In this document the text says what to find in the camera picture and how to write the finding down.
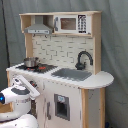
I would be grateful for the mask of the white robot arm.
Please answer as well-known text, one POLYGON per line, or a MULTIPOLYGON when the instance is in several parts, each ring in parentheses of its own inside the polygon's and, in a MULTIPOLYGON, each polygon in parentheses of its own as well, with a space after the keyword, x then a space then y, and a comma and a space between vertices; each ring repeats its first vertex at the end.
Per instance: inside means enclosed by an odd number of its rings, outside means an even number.
POLYGON ((0 113, 0 128, 39 128, 30 114, 31 101, 40 93, 22 76, 12 79, 12 85, 0 92, 0 103, 11 103, 12 112, 0 113))

